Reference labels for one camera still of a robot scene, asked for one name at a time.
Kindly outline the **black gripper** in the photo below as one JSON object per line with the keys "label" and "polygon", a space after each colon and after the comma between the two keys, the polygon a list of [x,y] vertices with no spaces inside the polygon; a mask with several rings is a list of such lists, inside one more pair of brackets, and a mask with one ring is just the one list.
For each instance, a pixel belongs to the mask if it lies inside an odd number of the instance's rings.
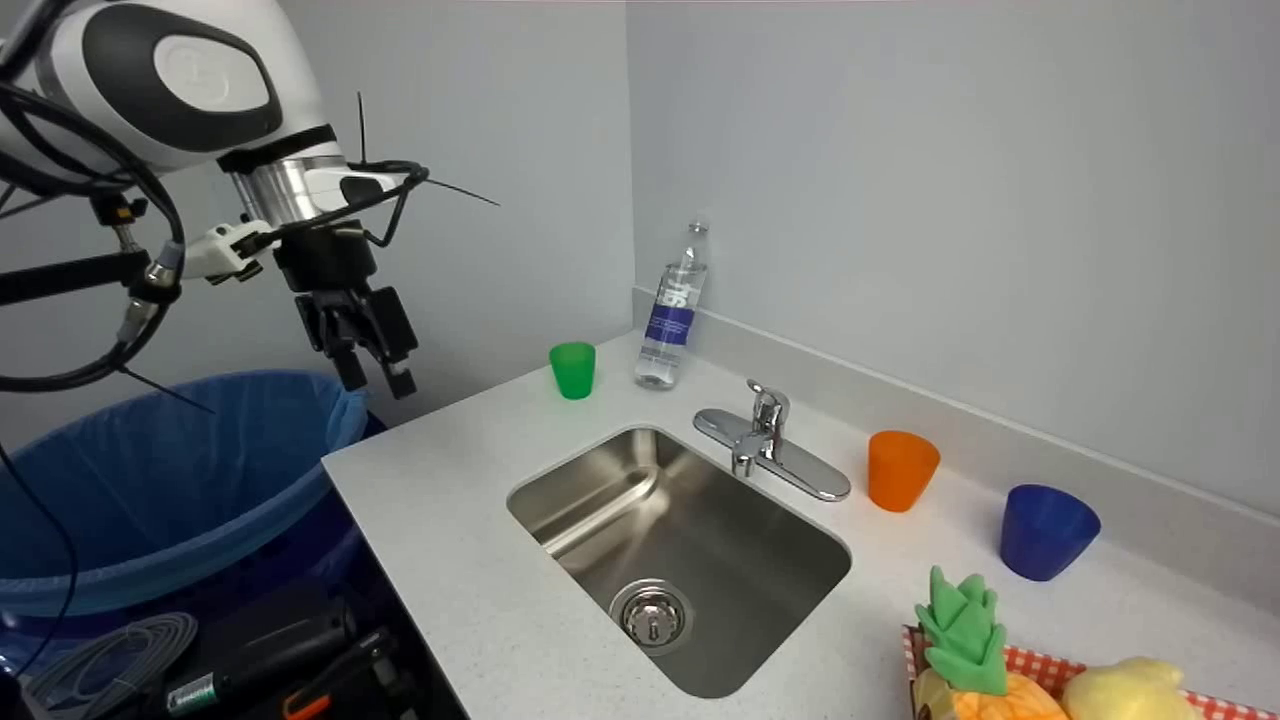
{"label": "black gripper", "polygon": [[293,229],[279,237],[277,265],[295,292],[308,340],[329,352],[344,389],[367,386],[353,350],[359,343],[374,352],[396,401],[414,392],[414,331],[398,320],[391,292],[367,286],[374,260],[359,224]]}

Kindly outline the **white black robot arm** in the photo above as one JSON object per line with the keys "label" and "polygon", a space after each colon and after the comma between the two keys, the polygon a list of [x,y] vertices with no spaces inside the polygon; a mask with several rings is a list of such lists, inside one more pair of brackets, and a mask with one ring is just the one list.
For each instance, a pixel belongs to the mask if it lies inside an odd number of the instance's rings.
{"label": "white black robot arm", "polygon": [[114,340],[48,372],[48,392],[118,372],[161,330],[181,286],[279,269],[308,343],[356,389],[380,372],[414,389],[414,331],[373,281],[380,237],[428,171],[353,162],[325,115],[279,0],[36,0],[0,57],[0,179],[27,202],[80,197],[118,232],[86,260],[0,277],[11,303],[114,286]]}

